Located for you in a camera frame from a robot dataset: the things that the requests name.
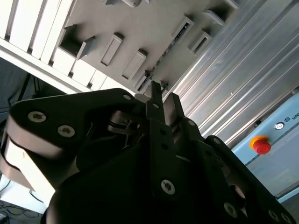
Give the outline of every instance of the black cable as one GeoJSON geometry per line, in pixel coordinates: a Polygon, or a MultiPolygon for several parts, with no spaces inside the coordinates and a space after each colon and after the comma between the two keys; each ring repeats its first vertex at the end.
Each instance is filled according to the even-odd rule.
{"type": "Polygon", "coordinates": [[[4,188],[2,188],[2,190],[0,190],[0,193],[1,193],[2,191],[4,191],[4,189],[7,188],[7,187],[9,186],[10,182],[11,182],[11,181],[9,180],[9,182],[7,183],[7,185],[6,185],[4,188]]]}
{"type": "Polygon", "coordinates": [[[43,203],[43,201],[39,200],[37,197],[35,197],[32,193],[32,190],[29,191],[29,193],[31,194],[31,196],[33,196],[36,200],[38,200],[39,202],[43,203]]]}
{"type": "Polygon", "coordinates": [[[28,218],[38,218],[38,217],[40,217],[39,214],[37,214],[37,216],[29,216],[28,214],[26,214],[26,211],[24,211],[23,215],[28,217],[28,218]]]}
{"type": "Polygon", "coordinates": [[[23,209],[20,209],[22,212],[20,214],[15,214],[15,213],[11,212],[9,210],[9,208],[13,208],[13,209],[19,209],[19,208],[15,208],[15,207],[12,207],[12,206],[7,206],[6,207],[6,210],[9,212],[9,214],[12,214],[13,216],[20,216],[20,215],[24,214],[24,212],[25,212],[23,209]]]}

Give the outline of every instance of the emergency stop button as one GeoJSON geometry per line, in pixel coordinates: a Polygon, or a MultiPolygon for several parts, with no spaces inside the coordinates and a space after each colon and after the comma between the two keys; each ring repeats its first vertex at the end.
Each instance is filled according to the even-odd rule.
{"type": "Polygon", "coordinates": [[[257,136],[250,141],[250,147],[259,155],[265,155],[271,151],[271,145],[266,136],[257,136]]]}

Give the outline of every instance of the white panel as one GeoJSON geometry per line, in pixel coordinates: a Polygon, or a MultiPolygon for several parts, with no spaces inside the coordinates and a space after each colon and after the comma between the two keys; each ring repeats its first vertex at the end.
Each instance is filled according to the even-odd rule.
{"type": "Polygon", "coordinates": [[[140,69],[145,59],[146,56],[140,50],[137,51],[130,63],[127,65],[127,68],[124,70],[122,76],[125,79],[131,79],[140,69]]]}
{"type": "Polygon", "coordinates": [[[61,0],[59,10],[56,14],[52,29],[48,36],[47,43],[41,57],[41,61],[45,62],[46,64],[48,64],[51,59],[55,45],[58,41],[61,29],[64,26],[64,22],[69,13],[72,2],[73,0],[61,0]]]}
{"type": "Polygon", "coordinates": [[[65,75],[69,75],[73,64],[75,63],[75,58],[67,54],[63,50],[57,48],[54,55],[53,68],[60,71],[65,75]]]}
{"type": "Polygon", "coordinates": [[[124,87],[122,84],[116,82],[114,79],[107,77],[106,80],[104,81],[104,84],[102,85],[100,90],[108,90],[108,89],[114,89],[114,88],[121,88],[123,90],[128,91],[129,93],[131,93],[133,96],[135,95],[134,92],[132,92],[131,90],[127,89],[126,87],[124,87]]]}
{"type": "Polygon", "coordinates": [[[43,0],[18,0],[9,42],[27,51],[43,0]]]}
{"type": "Polygon", "coordinates": [[[113,56],[115,55],[117,49],[121,45],[122,42],[122,37],[113,34],[109,43],[107,44],[105,50],[104,50],[104,56],[102,58],[101,63],[105,66],[108,66],[109,63],[111,62],[113,56]]]}
{"type": "Polygon", "coordinates": [[[32,56],[40,59],[61,0],[47,0],[33,42],[32,56]]]}
{"type": "Polygon", "coordinates": [[[90,89],[93,91],[99,90],[106,78],[107,76],[103,72],[96,70],[91,80],[93,85],[90,89]]]}
{"type": "Polygon", "coordinates": [[[0,0],[0,38],[4,39],[14,0],[0,0]]]}
{"type": "Polygon", "coordinates": [[[75,62],[73,73],[73,80],[87,86],[95,73],[95,68],[87,64],[85,61],[79,60],[75,62]]]}
{"type": "Polygon", "coordinates": [[[65,93],[73,94],[91,91],[86,86],[81,85],[3,39],[0,39],[0,57],[65,93]]]}
{"type": "MultiPolygon", "coordinates": [[[[2,175],[0,189],[3,189],[8,183],[9,179],[2,175]]],[[[28,188],[14,181],[10,181],[7,188],[1,192],[1,200],[43,214],[47,207],[33,198],[29,191],[28,188]]]]}

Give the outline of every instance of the screw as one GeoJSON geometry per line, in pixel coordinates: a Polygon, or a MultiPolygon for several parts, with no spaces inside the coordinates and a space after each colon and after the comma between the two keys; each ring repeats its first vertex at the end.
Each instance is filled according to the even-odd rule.
{"type": "Polygon", "coordinates": [[[71,138],[75,135],[75,130],[68,125],[61,125],[57,131],[58,134],[65,138],[71,138]]]}
{"type": "Polygon", "coordinates": [[[290,218],[285,215],[284,213],[281,213],[281,217],[289,224],[292,224],[292,221],[290,220],[290,218]]]}
{"type": "Polygon", "coordinates": [[[33,111],[28,114],[28,119],[35,123],[42,123],[47,119],[47,117],[42,112],[33,111]]]}
{"type": "Polygon", "coordinates": [[[174,185],[169,180],[163,180],[161,182],[161,187],[163,191],[168,195],[174,195],[174,193],[176,192],[174,185]]]}
{"type": "Polygon", "coordinates": [[[127,99],[127,100],[130,100],[131,99],[131,97],[130,96],[128,96],[128,95],[123,95],[123,97],[125,98],[125,99],[127,99]]]}
{"type": "Polygon", "coordinates": [[[195,126],[195,123],[194,123],[193,121],[191,121],[191,120],[189,120],[188,123],[189,123],[190,125],[192,125],[192,126],[195,126]]]}
{"type": "Polygon", "coordinates": [[[271,216],[271,218],[273,218],[276,222],[279,222],[279,218],[278,218],[278,216],[275,214],[275,212],[269,210],[268,213],[269,213],[269,215],[271,216]]]}
{"type": "Polygon", "coordinates": [[[238,213],[231,203],[225,202],[224,209],[231,217],[234,217],[234,218],[238,217],[238,213]]]}
{"type": "Polygon", "coordinates": [[[158,104],[153,104],[155,108],[159,109],[159,105],[158,104]]]}
{"type": "Polygon", "coordinates": [[[216,142],[218,145],[221,144],[221,142],[220,142],[219,139],[217,139],[217,138],[214,138],[214,142],[216,142]]]}

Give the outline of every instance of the metal panel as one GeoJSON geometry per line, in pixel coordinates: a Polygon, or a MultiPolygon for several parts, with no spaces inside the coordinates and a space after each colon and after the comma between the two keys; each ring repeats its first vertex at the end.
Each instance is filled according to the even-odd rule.
{"type": "Polygon", "coordinates": [[[113,56],[115,55],[117,49],[120,47],[122,42],[122,37],[117,34],[113,34],[109,43],[107,44],[107,48],[104,50],[104,55],[101,60],[101,63],[105,66],[108,66],[111,62],[113,56]]]}
{"type": "Polygon", "coordinates": [[[182,19],[182,21],[180,22],[179,26],[176,28],[174,33],[171,34],[172,38],[175,40],[179,36],[178,42],[180,42],[180,40],[184,38],[188,30],[190,30],[193,25],[194,22],[190,20],[188,17],[184,16],[184,18],[182,19]]]}
{"type": "Polygon", "coordinates": [[[291,192],[289,192],[288,194],[282,196],[278,201],[280,203],[285,202],[286,200],[294,197],[295,195],[299,196],[299,187],[297,187],[296,189],[292,190],[291,192]]]}
{"type": "Polygon", "coordinates": [[[127,68],[123,72],[122,76],[125,79],[131,79],[136,74],[136,72],[140,69],[145,59],[146,59],[146,55],[142,53],[140,50],[137,51],[137,53],[134,55],[130,63],[127,65],[127,68]]]}
{"type": "Polygon", "coordinates": [[[92,37],[88,38],[87,40],[83,41],[83,43],[80,47],[80,50],[77,54],[77,57],[76,57],[77,60],[83,58],[84,56],[86,56],[89,53],[89,51],[92,48],[94,40],[95,40],[95,37],[92,36],[92,37]]]}
{"type": "Polygon", "coordinates": [[[18,0],[9,41],[27,51],[38,22],[43,0],[18,0]]]}
{"type": "Polygon", "coordinates": [[[201,36],[198,40],[195,40],[195,43],[193,43],[189,49],[191,52],[193,52],[195,55],[199,55],[202,53],[203,49],[209,44],[211,41],[211,37],[209,34],[207,34],[205,31],[201,32],[201,36]]]}
{"type": "Polygon", "coordinates": [[[297,1],[247,1],[174,90],[204,136],[227,144],[299,85],[297,1]]]}
{"type": "Polygon", "coordinates": [[[249,146],[251,139],[256,136],[267,136],[269,143],[274,145],[278,139],[282,138],[298,123],[298,119],[294,116],[299,113],[299,94],[296,94],[289,100],[287,100],[282,106],[280,106],[271,116],[264,120],[258,128],[252,131],[245,139],[243,139],[237,146],[233,148],[234,153],[244,164],[249,163],[257,156],[257,153],[249,146]],[[284,122],[284,128],[276,130],[275,124],[284,122]]]}
{"type": "Polygon", "coordinates": [[[259,156],[247,165],[277,198],[299,186],[298,137],[299,126],[276,142],[266,156],[259,156]]]}

